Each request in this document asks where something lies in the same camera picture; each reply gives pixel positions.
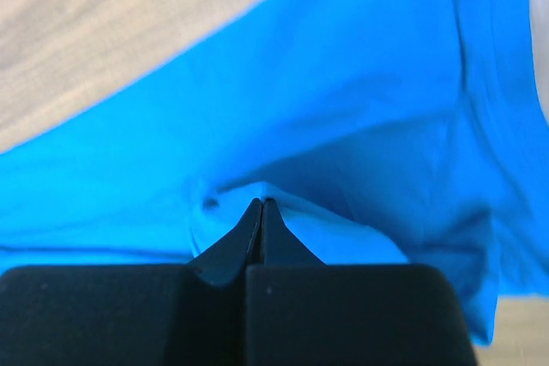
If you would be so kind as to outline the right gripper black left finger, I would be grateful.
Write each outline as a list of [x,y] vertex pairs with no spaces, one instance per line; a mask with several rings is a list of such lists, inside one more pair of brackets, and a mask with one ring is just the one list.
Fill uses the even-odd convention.
[[262,223],[262,202],[255,198],[238,223],[220,240],[187,264],[202,282],[225,287],[236,281],[253,259]]

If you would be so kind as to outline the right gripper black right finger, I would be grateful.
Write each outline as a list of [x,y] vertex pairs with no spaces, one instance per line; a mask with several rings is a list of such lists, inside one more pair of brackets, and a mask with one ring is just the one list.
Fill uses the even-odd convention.
[[287,228],[281,210],[272,198],[268,198],[262,208],[260,261],[264,266],[324,266]]

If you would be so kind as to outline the blue t-shirt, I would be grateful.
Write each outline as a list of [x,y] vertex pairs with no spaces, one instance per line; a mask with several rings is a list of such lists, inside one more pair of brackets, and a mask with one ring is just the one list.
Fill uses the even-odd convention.
[[330,264],[425,263],[473,339],[548,292],[529,0],[264,0],[1,157],[1,268],[183,263],[254,198]]

